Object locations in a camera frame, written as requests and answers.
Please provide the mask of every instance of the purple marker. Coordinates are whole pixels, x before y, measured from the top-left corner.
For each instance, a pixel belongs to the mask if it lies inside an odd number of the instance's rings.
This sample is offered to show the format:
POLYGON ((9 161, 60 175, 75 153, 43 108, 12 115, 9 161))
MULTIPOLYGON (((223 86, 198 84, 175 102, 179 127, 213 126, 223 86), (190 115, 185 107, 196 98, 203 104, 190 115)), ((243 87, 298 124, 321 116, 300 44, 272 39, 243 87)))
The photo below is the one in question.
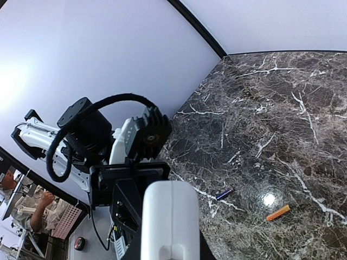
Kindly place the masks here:
POLYGON ((224 191, 223 193, 219 194, 216 196, 216 200, 221 200, 226 198, 227 196, 229 196, 231 193, 233 193, 235 190, 233 188, 229 188, 226 191, 224 191))

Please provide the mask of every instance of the marble surface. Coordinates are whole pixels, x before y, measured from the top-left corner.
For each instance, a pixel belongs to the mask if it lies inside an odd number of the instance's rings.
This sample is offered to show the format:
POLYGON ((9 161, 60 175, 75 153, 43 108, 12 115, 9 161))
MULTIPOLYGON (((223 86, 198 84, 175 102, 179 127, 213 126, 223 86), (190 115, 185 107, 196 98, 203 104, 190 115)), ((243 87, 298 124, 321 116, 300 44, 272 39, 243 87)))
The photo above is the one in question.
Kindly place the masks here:
POLYGON ((161 159, 217 259, 347 259, 347 54, 226 57, 172 122, 161 159))

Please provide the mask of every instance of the beige shirt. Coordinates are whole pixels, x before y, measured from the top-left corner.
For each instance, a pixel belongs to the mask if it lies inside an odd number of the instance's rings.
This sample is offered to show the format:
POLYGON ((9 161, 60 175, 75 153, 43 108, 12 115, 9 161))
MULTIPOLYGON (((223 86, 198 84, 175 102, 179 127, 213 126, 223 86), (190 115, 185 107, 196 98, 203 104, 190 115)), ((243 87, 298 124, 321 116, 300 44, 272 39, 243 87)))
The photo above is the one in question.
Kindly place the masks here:
MULTIPOLYGON (((25 196, 20 198, 11 213, 12 217, 18 221, 23 228, 30 232, 33 232, 33 228, 30 224, 32 214, 19 212, 18 210, 23 206, 36 209, 41 201, 43 193, 44 189, 41 186, 38 186, 32 197, 25 196)), ((68 205, 69 204, 62 199, 57 199, 56 201, 52 202, 45 210, 45 215, 42 219, 42 228, 39 233, 42 232, 51 235, 52 231, 54 231, 61 217, 65 213, 68 205)))

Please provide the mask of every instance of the white floor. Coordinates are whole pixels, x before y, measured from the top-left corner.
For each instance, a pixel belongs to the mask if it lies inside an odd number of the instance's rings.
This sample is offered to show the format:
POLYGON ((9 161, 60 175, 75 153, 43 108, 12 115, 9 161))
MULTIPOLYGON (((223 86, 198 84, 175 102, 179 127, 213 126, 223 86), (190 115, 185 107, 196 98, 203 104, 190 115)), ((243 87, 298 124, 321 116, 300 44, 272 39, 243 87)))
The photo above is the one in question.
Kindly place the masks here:
MULTIPOLYGON (((110 230, 111 220, 108 207, 100 207, 94 211, 95 225, 97 226, 98 233, 106 243, 106 237, 110 230)), ((75 232, 69 239, 69 260, 110 260, 115 259, 114 246, 111 245, 109 251, 100 244, 93 229, 93 223, 91 219, 86 217, 82 223, 78 226, 75 232), (76 251, 74 249, 74 243, 78 237, 83 237, 86 240, 86 246, 83 251, 76 251)))

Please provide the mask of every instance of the person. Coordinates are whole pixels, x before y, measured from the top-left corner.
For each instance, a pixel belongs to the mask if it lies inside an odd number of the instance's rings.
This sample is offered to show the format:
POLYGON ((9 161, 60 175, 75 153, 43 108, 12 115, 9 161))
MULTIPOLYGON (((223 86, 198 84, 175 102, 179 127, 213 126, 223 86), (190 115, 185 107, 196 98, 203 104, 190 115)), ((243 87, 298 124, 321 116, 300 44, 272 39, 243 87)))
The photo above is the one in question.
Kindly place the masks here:
MULTIPOLYGON (((30 180, 25 177, 23 185, 32 184, 32 182, 28 183, 28 181, 30 180)), ((14 179, 14 174, 7 170, 0 183, 0 189, 5 194, 5 201, 10 199, 16 186, 17 181, 14 179)), ((62 199, 59 199, 57 203, 52 193, 44 191, 42 187, 38 186, 32 197, 25 196, 18 200, 11 215, 26 230, 51 235, 52 230, 56 228, 68 205, 62 199), (19 209, 22 207, 35 208, 35 211, 33 214, 21 212, 19 209)))

